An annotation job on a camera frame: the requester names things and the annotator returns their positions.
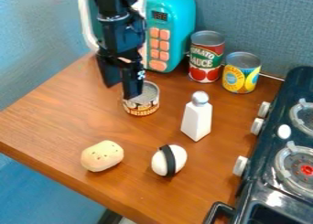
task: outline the display screen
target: display screen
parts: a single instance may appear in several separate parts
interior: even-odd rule
[[[152,17],[154,19],[167,21],[167,13],[161,13],[161,12],[157,12],[157,11],[152,11]]]

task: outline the black toy stove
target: black toy stove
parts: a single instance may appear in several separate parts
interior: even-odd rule
[[[252,126],[259,138],[242,176],[235,208],[216,202],[204,223],[313,223],[313,68],[292,69],[274,102],[264,102]]]

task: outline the blue wall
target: blue wall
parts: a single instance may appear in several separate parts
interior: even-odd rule
[[[0,110],[87,52],[77,0],[0,0]]]
[[[276,76],[313,65],[313,0],[196,0],[197,29],[226,35],[226,52],[253,52]]]

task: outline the white salt shaker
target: white salt shaker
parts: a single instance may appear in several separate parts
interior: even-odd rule
[[[210,133],[213,106],[204,91],[192,94],[192,101],[186,104],[180,131],[197,142]]]

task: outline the shaker lid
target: shaker lid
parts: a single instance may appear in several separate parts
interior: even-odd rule
[[[209,95],[205,91],[196,91],[192,94],[192,103],[201,106],[209,101]]]

